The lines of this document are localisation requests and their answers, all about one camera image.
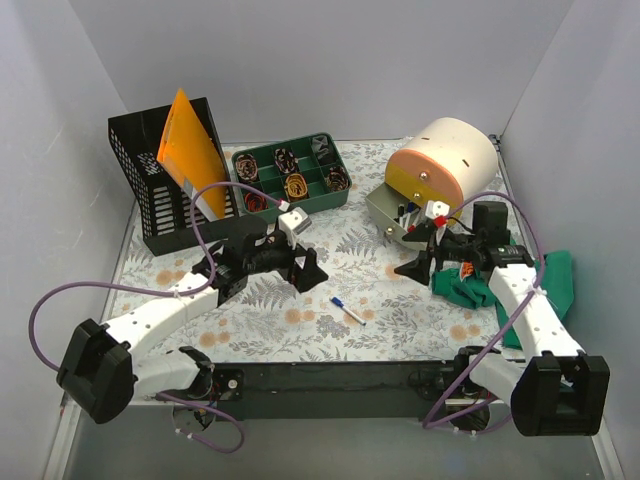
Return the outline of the orange plastic folder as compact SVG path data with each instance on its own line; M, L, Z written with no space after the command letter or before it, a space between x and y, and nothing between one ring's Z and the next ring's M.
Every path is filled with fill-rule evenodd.
M207 185L228 179L224 158L182 89L169 110L156 159L190 200Z

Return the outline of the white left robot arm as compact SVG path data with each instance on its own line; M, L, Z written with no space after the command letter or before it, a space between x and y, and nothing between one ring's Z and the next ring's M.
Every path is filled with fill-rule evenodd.
M170 290L128 314L74 330L56 381L97 424L122 413L134 399L174 392L202 400L214 388L214 363L194 347L150 358L148 352L195 318L229 301L250 276L277 272L298 292L327 280L317 253L299 236L311 224L296 208L273 228L255 216L237 219L229 236L211 245Z

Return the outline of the red cap marker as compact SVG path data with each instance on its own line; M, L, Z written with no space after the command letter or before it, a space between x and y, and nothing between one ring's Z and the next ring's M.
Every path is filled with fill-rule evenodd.
M406 217L406 231L409 232L419 223L421 214L419 211L413 211Z

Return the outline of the cream cylindrical drawer box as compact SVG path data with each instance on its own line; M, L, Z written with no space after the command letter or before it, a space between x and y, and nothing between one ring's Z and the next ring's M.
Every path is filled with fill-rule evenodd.
M407 233L404 217L395 221L399 204L406 212L413 202L420 221L428 200L455 209L483 192L498 169L498 154L487 135L462 120L439 118L390 156L383 183L366 196L365 203L387 239L410 248L402 241Z

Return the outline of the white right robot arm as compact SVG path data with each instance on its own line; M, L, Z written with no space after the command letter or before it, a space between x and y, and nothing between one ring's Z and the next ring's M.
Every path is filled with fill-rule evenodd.
M509 316L503 332L515 330L526 365L519 367L492 344L467 347L456 357L459 367L452 382L423 420L434 428L454 420L437 413L457 391L475 397L486 390L492 400L505 403L516 429L524 436L593 436L600 430L610 369L606 360L589 355L568 333L556 315L541 283L545 265L526 247L515 245L507 227L513 200L474 198L472 229L467 234L448 228L454 212L442 201L428 201L417 225L403 236L424 243L415 260L396 273L429 284L447 261L468 263L484 273L488 288Z

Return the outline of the blue cap marker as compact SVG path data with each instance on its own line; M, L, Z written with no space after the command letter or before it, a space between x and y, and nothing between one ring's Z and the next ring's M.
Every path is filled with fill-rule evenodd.
M411 220L412 213L414 212L416 205L413 202L409 202L404 215L404 225L408 226Z
M339 298L337 297L332 297L330 299L331 303L334 304L336 307L338 307L339 309L341 309L346 315L348 315L350 318L352 318L354 321L356 321L359 325L361 326L365 326L367 324L367 322L362 319L357 313L355 313L353 310L349 309Z

